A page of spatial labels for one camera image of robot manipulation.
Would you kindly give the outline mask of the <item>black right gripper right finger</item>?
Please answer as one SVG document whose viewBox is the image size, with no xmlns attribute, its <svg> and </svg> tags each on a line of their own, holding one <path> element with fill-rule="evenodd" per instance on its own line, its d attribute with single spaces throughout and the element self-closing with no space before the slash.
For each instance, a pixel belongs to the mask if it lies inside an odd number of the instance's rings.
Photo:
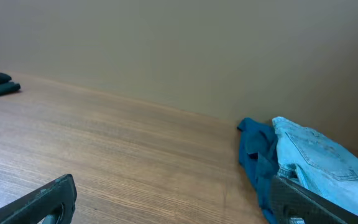
<svg viewBox="0 0 358 224">
<path fill-rule="evenodd" d="M 279 224 L 358 224 L 358 216 L 284 177 L 275 176 L 270 206 Z"/>
</svg>

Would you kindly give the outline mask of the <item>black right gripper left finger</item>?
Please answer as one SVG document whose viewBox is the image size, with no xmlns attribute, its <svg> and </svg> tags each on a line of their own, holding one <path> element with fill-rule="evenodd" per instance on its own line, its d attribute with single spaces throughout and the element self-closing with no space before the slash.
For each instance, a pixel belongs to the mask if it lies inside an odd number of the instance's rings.
<svg viewBox="0 0 358 224">
<path fill-rule="evenodd" d="M 0 224 L 71 223 L 77 191 L 71 174 L 65 174 L 0 208 Z"/>
</svg>

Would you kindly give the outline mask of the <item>light blue denim shorts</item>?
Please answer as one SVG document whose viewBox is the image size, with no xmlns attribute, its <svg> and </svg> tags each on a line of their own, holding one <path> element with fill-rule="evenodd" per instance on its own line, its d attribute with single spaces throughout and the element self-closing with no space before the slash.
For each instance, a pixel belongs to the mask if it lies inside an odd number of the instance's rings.
<svg viewBox="0 0 358 224">
<path fill-rule="evenodd" d="M 277 175 L 358 215 L 358 158 L 314 129 L 281 116 L 272 123 L 278 136 Z"/>
</svg>

